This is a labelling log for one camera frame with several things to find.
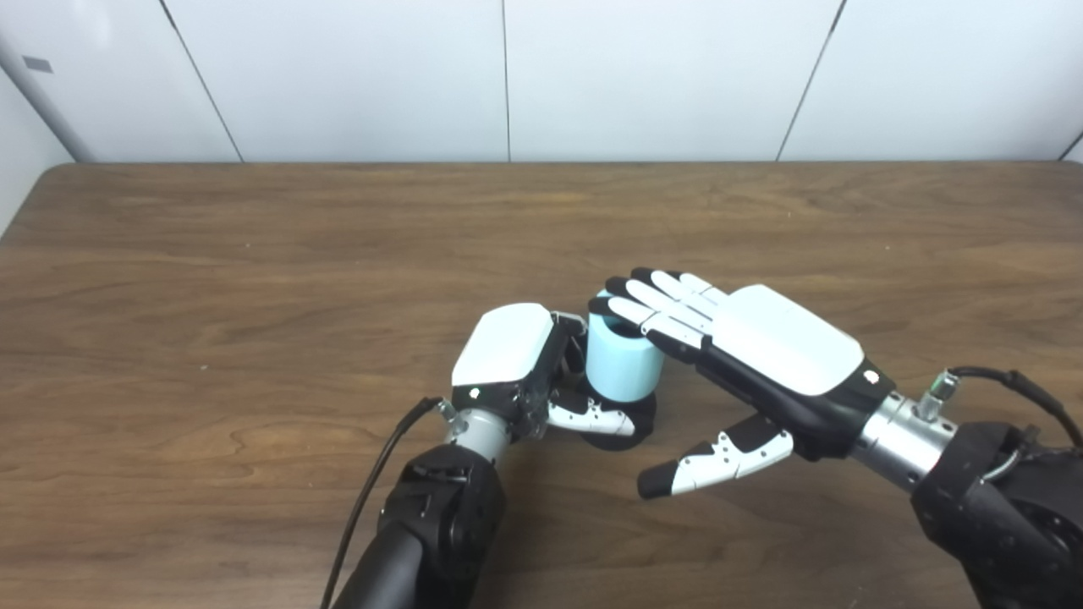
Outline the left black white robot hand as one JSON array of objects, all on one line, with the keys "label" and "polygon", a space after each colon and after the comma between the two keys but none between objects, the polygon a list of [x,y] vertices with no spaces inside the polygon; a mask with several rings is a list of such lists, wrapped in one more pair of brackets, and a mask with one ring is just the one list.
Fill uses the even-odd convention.
[{"label": "left black white robot hand", "polygon": [[563,386],[585,376],[588,323],[537,302],[503,304],[477,322],[451,374],[444,412],[453,431],[495,423],[510,442],[542,438],[556,427],[630,438],[637,425],[600,398]]}]

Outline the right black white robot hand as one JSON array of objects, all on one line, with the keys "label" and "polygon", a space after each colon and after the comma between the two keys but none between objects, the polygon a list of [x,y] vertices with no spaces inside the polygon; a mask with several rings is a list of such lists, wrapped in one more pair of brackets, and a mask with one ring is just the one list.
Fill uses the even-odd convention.
[{"label": "right black white robot hand", "polygon": [[896,389],[854,338],[761,284],[725,293],[688,272],[636,267],[606,278],[588,309],[753,409],[714,440],[641,471],[645,500],[735,480],[794,454],[847,458]]}]

